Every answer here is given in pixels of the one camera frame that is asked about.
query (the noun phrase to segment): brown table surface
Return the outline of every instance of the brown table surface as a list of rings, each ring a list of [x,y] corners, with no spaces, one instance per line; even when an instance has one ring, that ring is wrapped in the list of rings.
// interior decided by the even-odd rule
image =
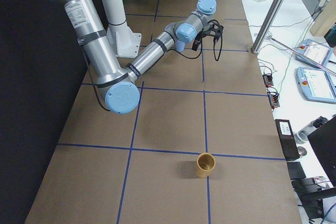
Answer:
[[[142,48],[196,3],[124,0]],[[301,223],[242,1],[217,0],[215,17],[219,62],[207,38],[196,60],[167,53],[137,82],[130,114],[81,86],[26,224]],[[202,152],[217,161],[207,179],[194,173]]]

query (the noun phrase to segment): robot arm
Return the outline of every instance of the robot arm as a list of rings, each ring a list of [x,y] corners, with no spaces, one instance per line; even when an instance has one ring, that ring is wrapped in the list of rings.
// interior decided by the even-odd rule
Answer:
[[[197,9],[178,23],[169,24],[165,31],[154,39],[134,58],[125,69],[121,68],[107,38],[92,0],[57,0],[64,4],[65,11],[97,74],[95,81],[107,107],[119,114],[126,114],[139,103],[139,91],[135,86],[148,69],[178,43],[189,43],[196,36],[211,28],[209,23],[216,12],[215,0],[199,0]]]

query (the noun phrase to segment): black curtain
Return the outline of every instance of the black curtain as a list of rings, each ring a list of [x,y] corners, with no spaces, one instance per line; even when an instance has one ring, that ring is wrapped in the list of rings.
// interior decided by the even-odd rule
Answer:
[[[0,0],[0,70],[0,223],[24,223],[86,71],[61,4]]]

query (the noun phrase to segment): blue and white device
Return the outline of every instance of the blue and white device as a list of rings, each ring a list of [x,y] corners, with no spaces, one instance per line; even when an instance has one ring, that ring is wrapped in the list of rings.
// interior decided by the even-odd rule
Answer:
[[[333,50],[331,47],[328,47],[327,45],[323,45],[311,39],[306,39],[300,43],[297,52],[300,52],[304,56],[312,59],[313,61],[325,67],[332,55]],[[318,68],[318,66],[307,61],[306,59],[302,58],[299,55],[296,55],[296,59],[312,67]]]
[[[335,85],[324,70],[299,67],[296,79],[306,100],[336,104]]]

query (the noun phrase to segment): metal bar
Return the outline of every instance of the metal bar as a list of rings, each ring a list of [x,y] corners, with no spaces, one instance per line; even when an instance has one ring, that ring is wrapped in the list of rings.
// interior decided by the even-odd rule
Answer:
[[[326,68],[325,66],[323,66],[323,65],[321,65],[321,64],[319,64],[319,63],[317,63],[316,61],[314,61],[314,60],[308,58],[308,57],[305,56],[304,54],[302,54],[302,53],[300,53],[300,52],[297,52],[296,50],[294,50],[294,49],[292,49],[292,48],[286,46],[285,44],[283,44],[283,43],[277,41],[276,39],[273,39],[273,38],[270,37],[270,36],[269,36],[269,39],[270,39],[270,40],[273,40],[273,41],[275,41],[276,43],[278,43],[279,45],[281,45],[281,46],[283,46],[283,47],[289,49],[290,51],[292,51],[292,52],[294,52],[295,54],[301,56],[302,58],[306,59],[307,61],[309,61],[309,62],[315,64],[315,65],[318,66],[320,69],[323,69],[324,71],[326,71],[326,72],[332,74],[333,76],[336,76],[336,73],[335,73],[335,72],[333,72],[333,71],[331,71],[329,68]]]
[[[261,48],[261,44],[263,43],[266,35],[267,35],[267,32],[275,18],[275,16],[277,15],[282,3],[283,3],[284,0],[274,0],[271,7],[269,8],[269,11],[266,15],[266,18],[264,20],[264,23],[263,25],[261,26],[261,29],[258,33],[258,36],[251,48],[251,51],[252,53],[254,54],[258,54],[259,53],[259,50]]]

